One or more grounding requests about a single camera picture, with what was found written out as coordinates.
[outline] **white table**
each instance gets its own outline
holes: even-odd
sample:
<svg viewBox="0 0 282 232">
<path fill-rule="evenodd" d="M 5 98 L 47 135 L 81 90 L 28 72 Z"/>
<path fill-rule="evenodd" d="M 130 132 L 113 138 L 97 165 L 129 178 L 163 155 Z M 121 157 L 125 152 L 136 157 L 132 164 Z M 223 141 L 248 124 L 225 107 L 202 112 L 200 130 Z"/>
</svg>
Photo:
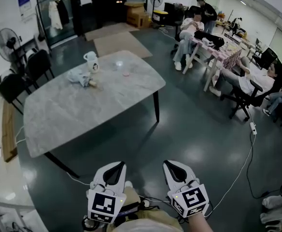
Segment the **white table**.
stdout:
<svg viewBox="0 0 282 232">
<path fill-rule="evenodd" d="M 121 51 L 98 59 L 93 76 L 98 88 L 73 84 L 64 73 L 25 101 L 24 132 L 31 157 L 45 154 L 71 175 L 72 170 L 49 151 L 83 135 L 153 94 L 159 122 L 158 91 L 164 79 L 143 59 Z M 87 72 L 87 63 L 76 68 Z"/>
<path fill-rule="evenodd" d="M 183 74 L 185 74 L 188 70 L 189 65 L 192 63 L 193 59 L 210 70 L 210 74 L 208 76 L 208 79 L 207 79 L 206 84 L 205 84 L 204 89 L 203 89 L 204 92 L 207 91 L 209 84 L 210 84 L 210 81 L 211 81 L 211 78 L 215 74 L 217 61 L 220 61 L 225 68 L 230 69 L 235 65 L 236 60 L 240 57 L 240 54 L 241 54 L 241 51 L 242 51 L 242 48 L 239 45 L 232 42 L 230 39 L 222 36 L 221 34 L 214 34 L 214 35 L 218 36 L 218 37 L 222 37 L 224 39 L 224 42 L 225 42 L 225 44 L 220 47 L 219 51 L 213 49 L 212 47 L 208 47 L 201 40 L 196 39 L 193 36 L 191 37 L 191 40 L 193 42 L 195 42 L 197 45 L 196 45 L 192 55 L 190 56 L 190 59 L 187 62 L 185 69 L 183 70 Z M 211 53 L 211 57 L 208 58 L 205 61 L 196 57 L 196 53 L 200 48 L 203 48 L 203 49 L 207 50 L 209 53 Z M 212 59 L 214 59 L 214 62 L 212 64 L 212 66 L 209 66 L 209 63 Z"/>
</svg>

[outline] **person's hand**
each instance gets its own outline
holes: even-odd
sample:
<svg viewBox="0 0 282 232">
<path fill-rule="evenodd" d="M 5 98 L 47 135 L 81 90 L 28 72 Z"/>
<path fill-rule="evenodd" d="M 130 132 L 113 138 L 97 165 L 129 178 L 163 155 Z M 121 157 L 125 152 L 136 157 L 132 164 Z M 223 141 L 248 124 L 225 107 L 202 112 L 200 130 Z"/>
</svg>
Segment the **person's hand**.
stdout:
<svg viewBox="0 0 282 232">
<path fill-rule="evenodd" d="M 241 66 L 242 65 L 242 62 L 240 59 L 237 60 L 237 65 Z"/>
</svg>

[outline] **white sneaker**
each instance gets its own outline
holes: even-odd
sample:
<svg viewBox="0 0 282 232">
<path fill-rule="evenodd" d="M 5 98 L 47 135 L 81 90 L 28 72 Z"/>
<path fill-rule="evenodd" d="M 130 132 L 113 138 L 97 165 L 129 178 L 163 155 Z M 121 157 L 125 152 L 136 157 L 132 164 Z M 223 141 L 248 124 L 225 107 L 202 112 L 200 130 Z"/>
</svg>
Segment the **white sneaker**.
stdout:
<svg viewBox="0 0 282 232">
<path fill-rule="evenodd" d="M 181 66 L 181 63 L 180 62 L 174 62 L 174 65 L 175 65 L 175 69 L 177 71 L 181 71 L 182 70 L 182 66 Z"/>
<path fill-rule="evenodd" d="M 190 59 L 190 55 L 189 54 L 186 54 L 186 64 L 187 64 L 187 62 L 189 61 L 189 59 Z M 190 65 L 189 65 L 189 69 L 191 69 L 193 67 L 193 63 L 190 63 Z"/>
<path fill-rule="evenodd" d="M 217 97 L 220 97 L 222 95 L 222 92 L 215 89 L 214 87 L 212 86 L 209 86 L 209 90 L 211 93 L 213 93 L 214 95 L 216 95 Z"/>
<path fill-rule="evenodd" d="M 124 187 L 131 187 L 131 188 L 133 188 L 131 181 L 129 181 L 129 180 L 125 181 Z"/>
<path fill-rule="evenodd" d="M 270 116 L 270 115 L 271 115 L 270 111 L 267 110 L 267 109 L 262 109 L 262 112 L 263 112 L 265 115 L 267 115 L 267 116 Z"/>
</svg>

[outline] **person in black shirt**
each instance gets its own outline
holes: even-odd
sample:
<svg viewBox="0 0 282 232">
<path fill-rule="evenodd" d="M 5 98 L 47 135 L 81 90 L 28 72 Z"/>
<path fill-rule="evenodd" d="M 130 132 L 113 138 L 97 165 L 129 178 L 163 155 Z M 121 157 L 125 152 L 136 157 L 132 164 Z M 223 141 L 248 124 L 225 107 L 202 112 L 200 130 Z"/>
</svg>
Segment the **person in black shirt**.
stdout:
<svg viewBox="0 0 282 232">
<path fill-rule="evenodd" d="M 202 15 L 202 22 L 204 24 L 204 32 L 212 33 L 213 28 L 215 26 L 215 22 L 217 19 L 217 13 L 204 0 L 197 0 L 197 3 L 200 4 L 201 7 L 201 15 Z"/>
</svg>

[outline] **marble table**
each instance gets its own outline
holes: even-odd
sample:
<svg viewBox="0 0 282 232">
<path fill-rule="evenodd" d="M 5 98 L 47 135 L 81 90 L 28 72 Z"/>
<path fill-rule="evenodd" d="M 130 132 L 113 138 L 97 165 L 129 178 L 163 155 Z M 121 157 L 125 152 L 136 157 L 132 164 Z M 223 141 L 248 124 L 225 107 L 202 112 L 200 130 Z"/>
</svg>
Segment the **marble table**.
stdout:
<svg viewBox="0 0 282 232">
<path fill-rule="evenodd" d="M 99 58 L 99 66 L 100 71 L 92 75 L 97 88 L 71 83 L 66 72 L 26 99 L 24 132 L 31 157 L 45 154 L 66 172 L 78 177 L 50 151 L 152 94 L 159 122 L 158 91 L 166 82 L 149 64 L 129 51 L 120 51 Z M 75 68 L 86 72 L 87 63 Z"/>
</svg>

